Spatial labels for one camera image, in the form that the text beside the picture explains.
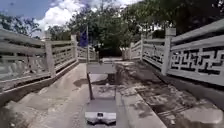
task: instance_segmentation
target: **geometric lattice pattern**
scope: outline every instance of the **geometric lattice pattern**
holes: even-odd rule
[[[161,68],[164,56],[164,46],[147,44],[143,46],[143,59]]]
[[[141,45],[140,44],[141,43],[138,42],[138,43],[135,44],[135,46],[133,46],[131,48],[131,57],[133,59],[139,59],[139,58],[141,58]]]
[[[224,71],[224,46],[204,47],[171,52],[170,69],[207,75]]]

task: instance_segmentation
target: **white cloud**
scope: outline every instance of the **white cloud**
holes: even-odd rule
[[[119,5],[133,4],[140,0],[118,0]],[[96,6],[100,5],[101,0],[89,0],[90,6],[96,11]],[[72,18],[72,15],[79,12],[83,4],[80,0],[56,0],[50,4],[50,8],[45,13],[43,19],[36,20],[40,24],[40,28],[47,30],[49,26],[64,25]]]

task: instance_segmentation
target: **dirt patch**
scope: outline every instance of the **dirt patch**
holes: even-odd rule
[[[145,118],[147,116],[152,116],[152,110],[149,108],[148,105],[144,103],[144,101],[141,101],[136,104],[130,104],[131,107],[133,107],[135,110],[141,111],[139,113],[139,118]]]

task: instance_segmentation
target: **stone bridge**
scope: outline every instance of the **stone bridge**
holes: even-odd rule
[[[94,48],[0,29],[0,128],[223,128],[223,24],[179,36],[168,28],[165,39],[142,37],[124,49],[123,60],[113,59],[115,126],[84,119],[89,94],[81,62],[98,60]],[[90,77],[95,84],[108,81],[107,75]]]

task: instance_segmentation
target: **balustrade post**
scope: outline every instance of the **balustrade post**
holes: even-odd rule
[[[143,44],[144,44],[144,37],[143,37],[143,35],[141,35],[141,56],[140,56],[140,60],[142,60],[143,59]]]
[[[55,63],[52,51],[52,44],[48,41],[51,40],[51,34],[49,31],[45,32],[45,50],[46,50],[46,59],[47,59],[47,67],[50,72],[51,77],[56,76]]]
[[[164,57],[163,57],[163,64],[162,64],[162,70],[161,70],[163,75],[167,75],[167,70],[168,70],[169,61],[170,61],[171,40],[174,36],[176,36],[176,29],[167,28],[166,37],[165,37]]]
[[[73,42],[74,49],[73,49],[73,56],[75,60],[78,60],[78,41],[76,40],[76,35],[71,35],[71,41]]]
[[[134,43],[131,42],[130,44],[130,48],[129,48],[129,57],[130,57],[130,60],[132,59],[132,47],[134,46]]]
[[[90,52],[90,46],[89,45],[87,45],[87,50],[88,50],[88,52],[87,52],[87,57],[88,57],[88,62],[90,62],[90,59],[91,59],[91,57],[90,57],[90,54],[91,54],[91,52]]]

